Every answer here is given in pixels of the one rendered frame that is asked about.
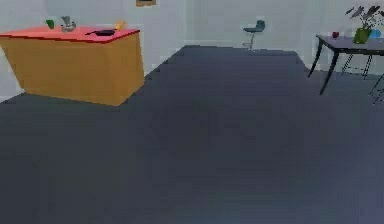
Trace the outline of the teal bar stool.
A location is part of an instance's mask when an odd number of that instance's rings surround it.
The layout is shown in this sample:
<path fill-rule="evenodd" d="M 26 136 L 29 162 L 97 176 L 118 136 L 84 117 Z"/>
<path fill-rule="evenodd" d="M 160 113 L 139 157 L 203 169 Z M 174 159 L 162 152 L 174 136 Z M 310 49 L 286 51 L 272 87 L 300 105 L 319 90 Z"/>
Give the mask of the teal bar stool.
<path fill-rule="evenodd" d="M 247 33 L 251 33 L 252 37 L 249 43 L 244 43 L 244 46 L 247 47 L 248 50 L 253 49 L 254 37 L 256 33 L 262 33 L 265 30 L 266 22 L 264 20 L 258 20 L 254 27 L 244 28 L 244 31 Z"/>

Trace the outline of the red-topped wooden counter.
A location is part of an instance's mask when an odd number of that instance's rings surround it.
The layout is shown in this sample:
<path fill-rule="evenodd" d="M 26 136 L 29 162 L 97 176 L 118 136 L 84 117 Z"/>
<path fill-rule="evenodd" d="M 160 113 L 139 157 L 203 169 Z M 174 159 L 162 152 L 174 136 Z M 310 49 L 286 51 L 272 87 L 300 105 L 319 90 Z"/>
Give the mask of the red-topped wooden counter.
<path fill-rule="evenodd" d="M 140 31 L 95 30 L 13 30 L 0 33 L 0 47 L 25 92 L 118 106 L 144 85 Z"/>

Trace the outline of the dark grey table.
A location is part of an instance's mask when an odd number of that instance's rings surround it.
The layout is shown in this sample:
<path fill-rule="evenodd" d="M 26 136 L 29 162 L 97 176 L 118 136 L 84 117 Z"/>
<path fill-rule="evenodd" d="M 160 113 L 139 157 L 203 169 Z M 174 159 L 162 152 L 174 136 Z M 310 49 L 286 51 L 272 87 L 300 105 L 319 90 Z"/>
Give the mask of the dark grey table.
<path fill-rule="evenodd" d="M 308 76 L 311 76 L 314 72 L 315 67 L 319 61 L 322 48 L 326 46 L 333 52 L 332 61 L 330 67 L 328 69 L 327 76 L 325 77 L 324 83 L 320 89 L 319 94 L 322 95 L 327 88 L 328 82 L 332 77 L 335 66 L 338 62 L 338 58 L 340 54 L 348 54 L 348 60 L 344 64 L 342 68 L 342 72 L 345 72 L 347 68 L 349 68 L 349 63 L 352 60 L 354 55 L 367 55 L 368 59 L 363 69 L 362 76 L 366 77 L 368 75 L 368 71 L 372 62 L 372 58 L 374 56 L 384 57 L 384 38 L 374 38 L 368 39 L 364 44 L 357 44 L 354 42 L 353 37 L 339 36 L 337 38 L 333 38 L 332 36 L 325 35 L 317 35 L 318 45 L 316 54 L 311 66 L 311 69 L 308 73 Z"/>

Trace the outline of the black frying pan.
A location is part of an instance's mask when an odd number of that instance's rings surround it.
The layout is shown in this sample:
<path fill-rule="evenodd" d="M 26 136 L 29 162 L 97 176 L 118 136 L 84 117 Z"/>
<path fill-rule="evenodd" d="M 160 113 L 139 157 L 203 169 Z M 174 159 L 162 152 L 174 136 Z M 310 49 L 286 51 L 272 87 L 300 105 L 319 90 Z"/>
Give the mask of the black frying pan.
<path fill-rule="evenodd" d="M 95 30 L 92 32 L 88 32 L 85 35 L 95 34 L 96 36 L 112 36 L 115 34 L 115 29 L 107 29 L 107 30 Z"/>

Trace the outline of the grey kettle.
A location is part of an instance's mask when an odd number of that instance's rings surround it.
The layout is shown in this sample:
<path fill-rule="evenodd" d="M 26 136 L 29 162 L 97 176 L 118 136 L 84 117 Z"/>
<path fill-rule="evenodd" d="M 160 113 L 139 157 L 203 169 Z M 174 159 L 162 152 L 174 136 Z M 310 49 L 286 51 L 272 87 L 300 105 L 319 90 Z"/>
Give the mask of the grey kettle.
<path fill-rule="evenodd" d="M 62 16 L 61 19 L 64 22 L 64 24 L 61 26 L 63 32 L 72 32 L 76 29 L 76 23 L 72 21 L 69 16 Z"/>

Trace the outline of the house plant in green pot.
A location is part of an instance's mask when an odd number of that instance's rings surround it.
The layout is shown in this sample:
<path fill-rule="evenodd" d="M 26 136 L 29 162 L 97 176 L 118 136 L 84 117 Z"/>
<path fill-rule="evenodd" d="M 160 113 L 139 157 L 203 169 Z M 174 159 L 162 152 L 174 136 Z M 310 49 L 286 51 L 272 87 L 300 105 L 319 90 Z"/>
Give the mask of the house plant in green pot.
<path fill-rule="evenodd" d="M 374 28 L 384 26 L 384 9 L 379 5 L 370 6 L 368 10 L 364 6 L 352 7 L 345 14 L 351 19 L 358 18 L 361 22 L 353 38 L 355 44 L 365 44 Z"/>

